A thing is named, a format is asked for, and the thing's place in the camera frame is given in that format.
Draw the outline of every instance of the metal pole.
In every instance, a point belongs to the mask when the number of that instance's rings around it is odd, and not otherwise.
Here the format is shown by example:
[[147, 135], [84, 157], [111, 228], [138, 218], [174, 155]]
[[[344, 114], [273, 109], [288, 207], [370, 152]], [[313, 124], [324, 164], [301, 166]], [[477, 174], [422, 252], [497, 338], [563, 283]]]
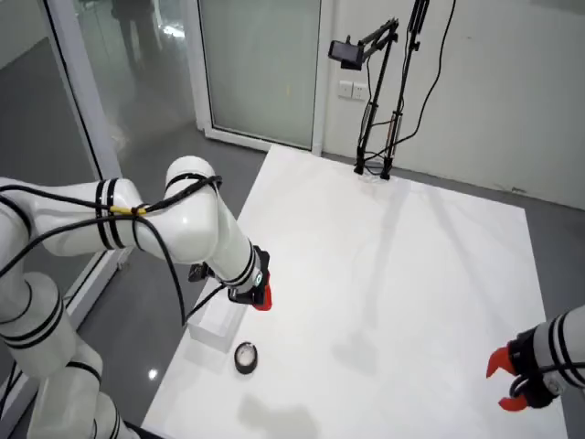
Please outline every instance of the metal pole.
[[360, 176], [364, 173], [364, 165], [366, 164], [364, 153], [366, 152], [367, 141], [369, 140], [369, 135], [372, 131], [372, 125], [376, 120], [376, 111], [378, 110], [378, 98], [380, 95], [380, 91], [382, 90], [382, 81], [384, 80], [384, 75], [386, 74], [386, 66], [388, 65], [390, 48], [392, 47], [392, 41], [396, 41], [396, 39], [397, 39], [396, 34], [388, 36], [388, 42], [386, 43], [387, 44], [386, 52], [384, 52], [384, 60], [382, 61], [382, 68], [380, 69], [378, 84], [376, 85], [376, 91], [374, 92], [374, 100], [369, 105], [369, 115], [367, 116], [366, 131], [364, 132], [364, 136], [361, 139], [359, 139], [357, 145], [356, 167], [354, 167], [354, 172], [356, 174], [359, 174]]
[[406, 79], [409, 76], [410, 59], [412, 58], [412, 52], [418, 49], [419, 44], [420, 43], [414, 41], [414, 36], [412, 36], [409, 44], [409, 51], [406, 57], [406, 63], [404, 65], [404, 71], [402, 71], [402, 81], [400, 84], [399, 100], [398, 103], [396, 104], [396, 110], [392, 113], [393, 122], [391, 123], [390, 126], [390, 136], [388, 137], [388, 142], [386, 145], [384, 167], [382, 168], [382, 172], [380, 173], [380, 178], [383, 178], [385, 180], [390, 180], [390, 169], [392, 169], [392, 163], [394, 162], [396, 142], [398, 141], [400, 123], [402, 122], [401, 104], [404, 101], [404, 91], [406, 89]]

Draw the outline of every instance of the white tabletop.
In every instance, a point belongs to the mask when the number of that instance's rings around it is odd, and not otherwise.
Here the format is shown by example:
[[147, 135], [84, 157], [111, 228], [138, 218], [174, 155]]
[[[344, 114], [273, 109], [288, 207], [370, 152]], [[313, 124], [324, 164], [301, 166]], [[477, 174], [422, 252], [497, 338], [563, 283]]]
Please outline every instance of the white tabletop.
[[[559, 400], [504, 412], [513, 378], [485, 378], [494, 349], [545, 319], [522, 209], [274, 146], [239, 224], [271, 254], [272, 310], [247, 309], [227, 355], [186, 331], [145, 428], [172, 439], [567, 437]], [[233, 365], [241, 341], [259, 352], [249, 376]]]

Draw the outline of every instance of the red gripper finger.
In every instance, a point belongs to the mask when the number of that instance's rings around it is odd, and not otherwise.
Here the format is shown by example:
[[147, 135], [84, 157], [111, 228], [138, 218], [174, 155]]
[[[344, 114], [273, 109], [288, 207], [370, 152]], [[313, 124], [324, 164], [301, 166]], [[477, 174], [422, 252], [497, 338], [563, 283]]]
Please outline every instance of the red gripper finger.
[[485, 377], [490, 378], [498, 368], [503, 369], [512, 375], [516, 375], [516, 371], [514, 370], [514, 366], [512, 366], [508, 355], [508, 346], [505, 348], [498, 348], [492, 354], [487, 362], [487, 372], [485, 373]]
[[264, 287], [264, 303], [262, 305], [255, 305], [254, 307], [259, 311], [269, 311], [272, 308], [272, 292], [270, 285], [270, 275], [268, 275], [268, 282]]
[[499, 402], [500, 407], [508, 412], [520, 412], [528, 406], [527, 399], [524, 395], [517, 398], [502, 398]]

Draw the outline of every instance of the wall socket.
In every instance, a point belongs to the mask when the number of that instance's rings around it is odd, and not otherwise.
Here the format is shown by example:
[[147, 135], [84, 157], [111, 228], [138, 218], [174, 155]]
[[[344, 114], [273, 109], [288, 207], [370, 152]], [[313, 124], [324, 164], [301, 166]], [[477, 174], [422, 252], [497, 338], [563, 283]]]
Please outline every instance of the wall socket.
[[337, 96], [351, 99], [351, 94], [354, 89], [354, 83], [351, 80], [340, 80], [337, 86]]
[[368, 96], [367, 84], [363, 82], [354, 82], [354, 89], [351, 97], [360, 101], [365, 101]]

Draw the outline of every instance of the black tape roll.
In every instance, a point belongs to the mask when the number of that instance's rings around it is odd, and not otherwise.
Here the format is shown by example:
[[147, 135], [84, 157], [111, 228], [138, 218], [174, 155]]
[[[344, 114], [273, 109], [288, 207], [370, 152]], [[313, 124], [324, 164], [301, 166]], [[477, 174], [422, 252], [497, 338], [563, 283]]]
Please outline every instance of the black tape roll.
[[234, 363], [242, 375], [252, 373], [258, 366], [258, 350], [249, 341], [244, 341], [234, 352]]

